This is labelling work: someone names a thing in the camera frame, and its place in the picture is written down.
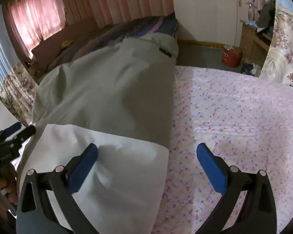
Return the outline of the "person's left hand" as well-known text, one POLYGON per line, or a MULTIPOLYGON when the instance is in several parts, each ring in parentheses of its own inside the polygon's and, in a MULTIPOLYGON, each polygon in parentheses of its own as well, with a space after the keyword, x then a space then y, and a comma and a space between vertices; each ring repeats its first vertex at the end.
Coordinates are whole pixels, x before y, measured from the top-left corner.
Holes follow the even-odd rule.
POLYGON ((5 190, 10 203, 18 205, 16 171, 11 165, 10 170, 0 176, 0 191, 5 190))

